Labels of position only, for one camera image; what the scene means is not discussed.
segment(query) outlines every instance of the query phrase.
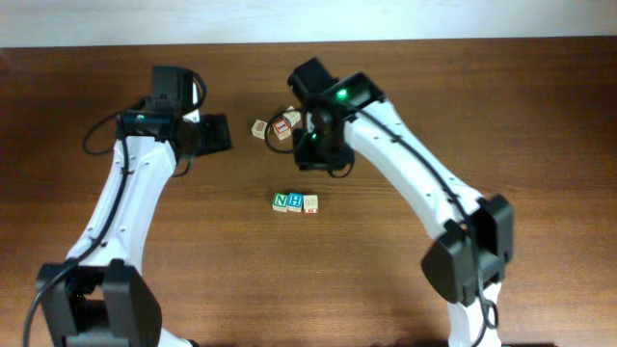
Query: wooden block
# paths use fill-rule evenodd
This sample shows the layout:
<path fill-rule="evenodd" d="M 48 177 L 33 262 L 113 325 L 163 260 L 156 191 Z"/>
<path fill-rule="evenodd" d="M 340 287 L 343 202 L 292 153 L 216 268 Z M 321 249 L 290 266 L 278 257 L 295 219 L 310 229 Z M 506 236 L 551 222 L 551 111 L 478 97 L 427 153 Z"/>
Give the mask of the wooden block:
<path fill-rule="evenodd" d="M 291 135 L 291 126 L 289 126 L 287 120 L 279 120 L 272 127 L 274 127 L 274 133 L 277 134 L 279 140 L 286 139 Z"/>
<path fill-rule="evenodd" d="M 275 211 L 287 212 L 287 195 L 276 193 L 272 200 L 272 208 Z"/>
<path fill-rule="evenodd" d="M 317 213 L 319 205 L 317 203 L 317 196 L 305 196 L 305 213 Z"/>
<path fill-rule="evenodd" d="M 263 120 L 256 120 L 255 124 L 253 125 L 253 136 L 264 140 L 266 137 L 266 125 L 268 123 L 263 121 Z"/>
<path fill-rule="evenodd" d="M 287 120 L 290 126 L 296 125 L 298 121 L 300 121 L 300 118 L 302 117 L 302 115 L 300 114 L 300 111 L 296 111 L 293 108 L 293 106 L 289 106 L 289 108 L 287 109 L 287 112 L 282 114 L 282 116 L 285 118 L 285 120 Z"/>
<path fill-rule="evenodd" d="M 287 197 L 287 210 L 292 212 L 302 212 L 302 202 L 304 197 L 302 194 L 289 193 Z"/>

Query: wood grain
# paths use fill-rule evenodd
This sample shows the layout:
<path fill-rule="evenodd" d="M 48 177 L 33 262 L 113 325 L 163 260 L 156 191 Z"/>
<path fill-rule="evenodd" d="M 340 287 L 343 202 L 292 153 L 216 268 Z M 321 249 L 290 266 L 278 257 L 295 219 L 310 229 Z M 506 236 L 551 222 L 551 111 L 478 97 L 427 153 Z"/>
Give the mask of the wood grain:
<path fill-rule="evenodd" d="M 198 71 L 234 143 L 159 201 L 144 272 L 168 329 L 206 346 L 447 339 L 419 267 L 430 240 L 379 172 L 359 157 L 346 179 L 299 173 L 251 135 L 297 104 L 285 81 L 312 56 L 365 71 L 447 167 L 514 204 L 504 341 L 617 344 L 617 39 L 581 38 L 1 50 L 0 345 L 18 344 L 40 265 L 64 258 L 105 182 L 110 158 L 82 136 L 149 93 L 152 65 Z M 319 214 L 273 212 L 287 190 L 318 194 Z M 40 313 L 32 338 L 49 345 Z"/>

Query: black cable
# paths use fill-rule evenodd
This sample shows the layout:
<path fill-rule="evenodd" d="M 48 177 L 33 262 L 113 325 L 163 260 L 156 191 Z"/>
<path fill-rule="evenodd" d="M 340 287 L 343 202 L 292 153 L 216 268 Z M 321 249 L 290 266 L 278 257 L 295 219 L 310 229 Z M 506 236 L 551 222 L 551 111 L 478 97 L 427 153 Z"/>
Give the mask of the black cable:
<path fill-rule="evenodd" d="M 144 97 L 142 97 L 136 104 L 129 106 L 128 110 L 141 110 L 142 108 L 144 108 L 144 105 L 146 105 L 146 99 Z M 106 122 L 108 122 L 109 120 L 112 120 L 113 118 L 116 117 L 116 114 L 113 114 L 111 116 L 107 116 L 102 120 L 99 120 L 98 122 L 96 122 L 86 133 L 86 136 L 84 136 L 84 140 L 81 143 L 81 147 L 84 149 L 84 151 L 87 154 L 90 155 L 105 155 L 105 154 L 109 154 L 111 152 L 114 151 L 114 145 L 111 145 L 110 147 L 103 149 L 101 151 L 92 151 L 88 148 L 88 141 L 90 140 L 90 137 L 94 134 L 94 132 L 101 127 L 103 124 L 105 124 Z"/>
<path fill-rule="evenodd" d="M 176 173 L 172 177 L 173 178 L 178 178 L 178 177 L 182 177 L 182 176 L 186 175 L 187 173 L 189 173 L 189 171 L 193 167 L 193 157 L 194 156 L 195 155 L 193 155 L 193 154 L 189 155 L 189 159 L 188 159 L 189 162 L 186 164 L 186 168 L 184 169 L 184 171 L 181 172 L 181 173 Z"/>
<path fill-rule="evenodd" d="M 378 128 L 380 128 L 382 131 L 384 131 L 386 134 L 388 134 L 391 137 L 391 140 L 393 142 L 398 143 L 400 146 L 402 146 L 403 148 L 408 150 L 420 163 L 422 163 L 422 165 L 431 173 L 431 175 L 442 186 L 443 191 L 450 197 L 450 199 L 452 200 L 452 202 L 456 206 L 457 210 L 459 211 L 459 213 L 463 217 L 464 223 L 465 223 L 465 225 L 467 226 L 467 229 L 468 229 L 469 238 L 471 239 L 471 257 L 473 259 L 473 265 L 474 265 L 475 270 L 476 270 L 475 271 L 475 276 L 476 276 L 477 287 L 478 287 L 478 300 L 480 301 L 479 304 L 480 304 L 480 309 L 482 310 L 482 318 L 483 318 L 482 332 L 481 332 L 481 334 L 479 336 L 479 340 L 476 341 L 476 343 L 479 343 L 481 338 L 484 336 L 485 329 L 486 328 L 496 329 L 498 324 L 499 324 L 499 319 L 498 319 L 498 313 L 497 313 L 496 304 L 493 301 L 490 301 L 490 300 L 486 299 L 486 297 L 484 296 L 484 283 L 483 283 L 483 280 L 482 280 L 482 274 L 480 273 L 479 250 L 478 250 L 477 235 L 476 235 L 475 227 L 473 226 L 473 224 L 471 222 L 471 218 L 469 217 L 469 214 L 465 211 L 465 208 L 463 207 L 463 205 L 459 201 L 458 196 L 456 194 L 454 194 L 454 192 L 452 192 L 452 190 L 447 185 L 445 180 L 440 176 L 440 174 L 431 165 L 431 163 L 429 163 L 428 160 L 426 160 L 426 158 L 424 158 L 415 148 L 411 147 L 408 143 L 406 143 L 403 139 L 401 139 L 400 136 L 396 135 L 387 126 L 382 124 L 380 121 L 378 121 L 375 117 L 373 117 L 371 114 L 366 112 L 364 109 L 361 109 L 361 108 L 359 108 L 359 107 L 357 107 L 355 105 L 351 105 L 351 104 L 347 104 L 347 103 L 343 103 L 343 102 L 337 102 L 337 101 L 333 101 L 333 100 L 330 100 L 330 99 L 327 99 L 327 98 L 323 98 L 323 97 L 321 97 L 319 95 L 309 97 L 307 99 L 307 102 L 309 102 L 309 101 L 317 101 L 317 102 L 322 102 L 322 103 L 330 103 L 330 104 L 334 104 L 334 105 L 338 105 L 338 106 L 344 106 L 345 108 L 350 109 L 350 110 L 354 111 L 355 113 L 360 113 L 361 115 L 367 117 Z M 490 309 L 492 309 L 494 311 L 494 313 L 495 313 L 495 323 L 491 322 L 491 319 L 489 317 Z"/>
<path fill-rule="evenodd" d="M 282 111 L 282 112 L 279 112 L 276 115 L 274 115 L 270 120 L 268 120 L 268 122 L 266 123 L 266 128 L 263 130 L 264 131 L 263 140 L 266 143 L 266 146 L 268 146 L 268 148 L 270 148 L 272 151 L 274 151 L 274 152 L 276 152 L 278 154 L 291 154 L 291 153 L 295 152 L 296 150 L 298 150 L 305 143 L 305 139 L 307 138 L 307 132 L 305 131 L 302 134 L 302 138 L 300 138 L 300 141 L 298 142 L 298 145 L 297 146 L 293 146 L 292 149 L 278 149 L 276 147 L 273 147 L 272 144 L 270 144 L 270 140 L 268 140 L 268 133 L 270 132 L 270 128 L 272 127 L 272 125 L 274 124 L 274 121 L 277 118 L 282 117 L 282 115 L 284 115 L 287 112 L 289 112 L 289 111 Z"/>
<path fill-rule="evenodd" d="M 196 72 L 193 72 L 193 77 L 197 81 L 198 85 L 200 86 L 201 95 L 200 95 L 200 98 L 197 100 L 197 103 L 193 105 L 193 108 L 191 108 L 191 110 L 187 112 L 187 114 L 195 110 L 199 110 L 201 106 L 203 105 L 203 102 L 205 101 L 205 94 L 206 94 L 205 82 L 203 82 L 203 79 L 201 79 L 201 76 Z"/>
<path fill-rule="evenodd" d="M 475 339 L 475 342 L 471 345 L 471 347 L 478 347 L 480 343 L 482 343 L 482 339 L 484 338 L 484 334 L 486 333 L 486 324 L 482 322 L 482 329 L 480 329 L 480 334 L 478 338 Z"/>
<path fill-rule="evenodd" d="M 128 175 L 129 175 L 128 147 L 126 145 L 126 136 L 124 136 L 124 133 L 123 133 L 124 127 L 123 127 L 120 115 L 118 115 L 117 121 L 118 121 L 118 130 L 119 130 L 120 140 L 122 143 L 122 151 L 124 155 L 124 167 L 121 169 L 122 178 L 121 178 L 120 186 L 118 187 L 118 192 L 116 193 L 116 198 L 114 199 L 114 203 L 112 204 L 112 208 L 109 211 L 109 215 L 107 216 L 107 220 L 105 221 L 105 224 L 103 225 L 101 232 L 98 234 L 98 236 L 96 236 L 92 244 L 78 257 L 74 259 L 69 259 L 65 263 L 64 268 L 58 274 L 56 274 L 56 276 L 54 276 L 51 280 L 48 280 L 43 285 L 43 287 L 37 292 L 37 296 L 35 296 L 35 299 L 33 300 L 32 304 L 30 305 L 30 309 L 28 310 L 28 314 L 26 315 L 26 321 L 24 323 L 23 337 L 22 337 L 23 347 L 28 347 L 29 345 L 30 329 L 32 327 L 32 320 L 34 319 L 35 313 L 37 312 L 37 307 L 39 306 L 40 302 L 44 298 L 47 291 L 49 291 L 49 289 L 51 289 L 58 282 L 63 280 L 72 270 L 74 270 L 79 265 L 79 263 L 82 260 L 87 258 L 90 254 L 94 252 L 94 250 L 96 250 L 96 248 L 101 244 L 101 242 L 105 238 L 105 235 L 107 235 L 107 231 L 109 231 L 109 227 L 114 221 L 116 212 L 118 211 L 118 207 L 121 202 L 122 194 L 124 193 L 124 188 L 126 186 L 126 180 L 128 179 Z"/>
<path fill-rule="evenodd" d="M 328 174 L 330 175 L 330 177 L 332 178 L 345 178 L 347 177 L 351 171 L 354 169 L 354 164 L 349 164 L 349 170 L 347 170 L 344 174 L 342 175 L 335 175 L 335 173 L 332 170 L 328 170 Z"/>

